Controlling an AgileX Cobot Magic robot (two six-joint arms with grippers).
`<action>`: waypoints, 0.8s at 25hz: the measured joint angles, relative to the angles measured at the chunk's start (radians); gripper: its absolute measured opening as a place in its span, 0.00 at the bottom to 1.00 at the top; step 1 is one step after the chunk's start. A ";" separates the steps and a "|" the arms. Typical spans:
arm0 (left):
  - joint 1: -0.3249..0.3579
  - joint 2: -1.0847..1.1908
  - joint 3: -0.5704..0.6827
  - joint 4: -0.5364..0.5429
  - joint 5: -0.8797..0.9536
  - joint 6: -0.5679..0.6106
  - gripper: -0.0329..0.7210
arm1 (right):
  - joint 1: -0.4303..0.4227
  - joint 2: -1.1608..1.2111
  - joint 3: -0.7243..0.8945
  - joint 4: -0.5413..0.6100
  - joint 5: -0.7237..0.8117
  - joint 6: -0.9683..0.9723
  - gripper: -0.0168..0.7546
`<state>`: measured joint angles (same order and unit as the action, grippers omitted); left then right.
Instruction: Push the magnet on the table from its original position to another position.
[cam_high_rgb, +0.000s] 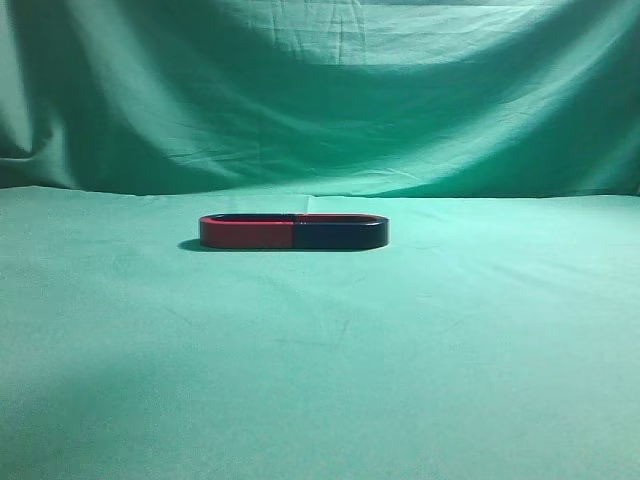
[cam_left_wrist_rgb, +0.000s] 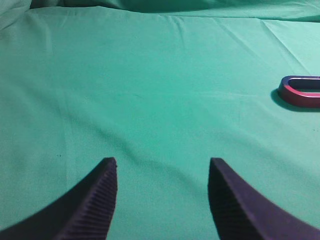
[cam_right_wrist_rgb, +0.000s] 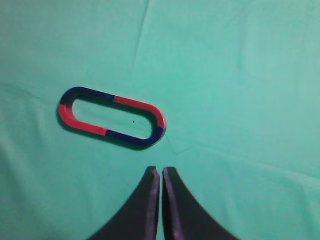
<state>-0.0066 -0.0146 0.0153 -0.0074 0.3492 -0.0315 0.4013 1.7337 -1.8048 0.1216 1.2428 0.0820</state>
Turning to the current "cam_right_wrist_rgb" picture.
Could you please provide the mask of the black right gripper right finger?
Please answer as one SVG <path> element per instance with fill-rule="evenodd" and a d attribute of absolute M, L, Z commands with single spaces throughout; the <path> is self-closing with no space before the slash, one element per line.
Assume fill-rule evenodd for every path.
<path fill-rule="evenodd" d="M 162 171 L 162 224 L 166 240 L 236 240 L 198 203 L 172 166 Z"/>

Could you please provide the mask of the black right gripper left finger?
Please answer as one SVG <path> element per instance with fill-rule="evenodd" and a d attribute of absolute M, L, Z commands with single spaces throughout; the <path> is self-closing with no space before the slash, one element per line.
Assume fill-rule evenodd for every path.
<path fill-rule="evenodd" d="M 148 166 L 123 206 L 90 240 L 155 240 L 159 220 L 160 175 Z"/>

